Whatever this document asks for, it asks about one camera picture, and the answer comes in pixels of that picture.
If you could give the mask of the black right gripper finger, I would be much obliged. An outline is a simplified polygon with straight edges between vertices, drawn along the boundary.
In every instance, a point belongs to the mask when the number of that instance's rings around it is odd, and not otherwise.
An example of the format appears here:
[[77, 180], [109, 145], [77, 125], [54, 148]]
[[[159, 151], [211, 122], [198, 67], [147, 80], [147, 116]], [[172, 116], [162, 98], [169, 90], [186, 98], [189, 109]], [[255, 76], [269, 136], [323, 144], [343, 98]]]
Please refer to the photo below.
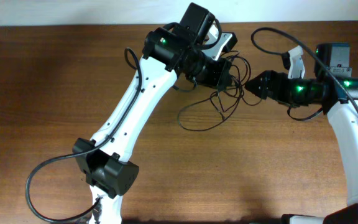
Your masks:
[[246, 90], [257, 96], [262, 100], [266, 100], [267, 98], [272, 97], [272, 93], [268, 90], [266, 86], [262, 85], [247, 85]]
[[271, 78], [272, 70], [266, 70], [262, 72], [260, 75], [256, 76], [255, 78], [249, 80], [246, 84], [246, 88], [265, 88]]

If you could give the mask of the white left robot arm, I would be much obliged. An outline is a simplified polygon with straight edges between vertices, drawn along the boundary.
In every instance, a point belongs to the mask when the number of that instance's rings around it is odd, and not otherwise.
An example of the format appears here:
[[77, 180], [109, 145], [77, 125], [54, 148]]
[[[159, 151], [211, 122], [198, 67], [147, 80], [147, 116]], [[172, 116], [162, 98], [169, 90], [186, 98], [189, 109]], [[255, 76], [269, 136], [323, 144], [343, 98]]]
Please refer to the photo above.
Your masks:
[[230, 86], [231, 63], [221, 54], [236, 43], [236, 35], [223, 32], [215, 16], [197, 4], [188, 6], [180, 22], [147, 34], [135, 75], [116, 109], [90, 139], [79, 138], [73, 146], [95, 202], [91, 223], [122, 221], [123, 196], [139, 173], [130, 161], [133, 148], [162, 96], [180, 75], [194, 86], [218, 91]]

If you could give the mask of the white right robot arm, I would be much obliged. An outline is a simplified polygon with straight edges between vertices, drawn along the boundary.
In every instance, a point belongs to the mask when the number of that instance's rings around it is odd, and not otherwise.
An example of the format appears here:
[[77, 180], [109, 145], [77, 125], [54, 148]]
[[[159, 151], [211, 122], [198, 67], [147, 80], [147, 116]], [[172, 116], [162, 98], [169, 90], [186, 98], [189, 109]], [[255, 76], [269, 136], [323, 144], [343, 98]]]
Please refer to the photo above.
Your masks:
[[288, 73], [266, 70], [246, 83], [246, 90], [262, 100], [271, 98], [289, 108], [321, 105], [337, 138], [347, 185], [347, 206], [326, 217], [284, 214], [279, 223], [358, 223], [358, 78], [352, 78], [350, 46], [325, 43], [316, 47], [323, 64], [314, 79], [305, 79], [296, 47], [283, 55]]

